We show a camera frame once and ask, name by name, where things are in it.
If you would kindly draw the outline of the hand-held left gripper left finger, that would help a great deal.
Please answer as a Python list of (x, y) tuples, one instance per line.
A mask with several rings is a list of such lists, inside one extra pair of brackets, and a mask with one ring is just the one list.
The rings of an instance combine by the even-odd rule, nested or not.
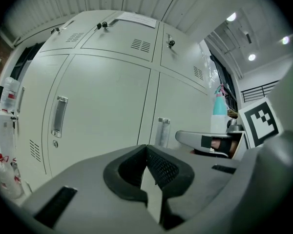
[(147, 195), (121, 177), (119, 167), (144, 157), (145, 145), (77, 162), (35, 190), (24, 202), (36, 234), (161, 234), (148, 212)]

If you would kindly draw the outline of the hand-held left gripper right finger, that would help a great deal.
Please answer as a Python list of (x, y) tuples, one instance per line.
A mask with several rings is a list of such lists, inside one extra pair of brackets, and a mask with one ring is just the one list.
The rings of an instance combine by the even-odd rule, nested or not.
[(146, 165), (162, 192), (159, 223), (169, 230), (205, 209), (227, 185), (239, 162), (148, 145)]

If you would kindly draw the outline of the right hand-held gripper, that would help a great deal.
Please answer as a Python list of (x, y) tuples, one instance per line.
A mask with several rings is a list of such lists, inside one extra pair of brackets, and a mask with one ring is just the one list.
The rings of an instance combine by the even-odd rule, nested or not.
[(261, 147), (271, 137), (280, 134), (280, 123), (267, 98), (239, 110), (238, 118), (228, 122), (227, 134), (177, 131), (175, 138), (195, 150), (211, 153), (214, 138), (237, 138), (233, 159), (241, 159), (248, 149)]

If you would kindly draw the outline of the person's right hand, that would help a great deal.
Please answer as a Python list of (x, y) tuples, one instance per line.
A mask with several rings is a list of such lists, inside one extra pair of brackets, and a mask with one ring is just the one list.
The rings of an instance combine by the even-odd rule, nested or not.
[(192, 150), (190, 153), (201, 156), (233, 158), (238, 147), (238, 142), (229, 138), (214, 138), (211, 141), (210, 148), (213, 152), (206, 153), (199, 150)]

